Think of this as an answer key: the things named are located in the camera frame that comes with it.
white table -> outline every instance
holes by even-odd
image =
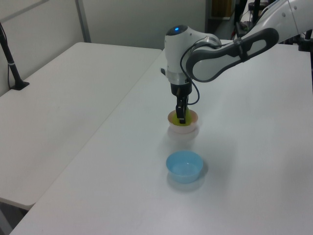
[[[0,97],[0,201],[30,209],[160,53],[78,43]]]
[[[163,52],[12,235],[313,234],[310,55],[276,45],[197,83],[187,135],[168,130],[165,66]],[[188,185],[165,166],[182,149],[205,162]]]

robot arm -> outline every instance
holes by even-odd
[[[213,34],[179,25],[165,36],[167,70],[161,70],[177,97],[176,112],[185,123],[191,79],[210,82],[223,71],[244,62],[275,44],[313,28],[312,0],[277,0],[262,13],[244,37],[222,45]]]

plastic bowl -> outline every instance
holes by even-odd
[[[198,179],[203,160],[194,152],[178,151],[167,158],[166,166],[173,180],[187,184]]]
[[[190,133],[192,131],[195,130],[195,128],[197,127],[197,121],[198,121],[198,115],[196,112],[189,110],[190,114],[191,114],[191,124],[188,126],[176,126],[173,124],[173,116],[176,112],[176,110],[172,111],[169,113],[169,115],[167,116],[168,122],[170,123],[170,128],[179,134],[187,134]]]

white wall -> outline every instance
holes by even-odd
[[[49,0],[2,26],[22,79],[76,42],[84,41],[75,0]],[[0,96],[7,91],[7,61],[1,48]]]
[[[93,43],[164,48],[168,29],[204,32],[205,0],[84,0]]]

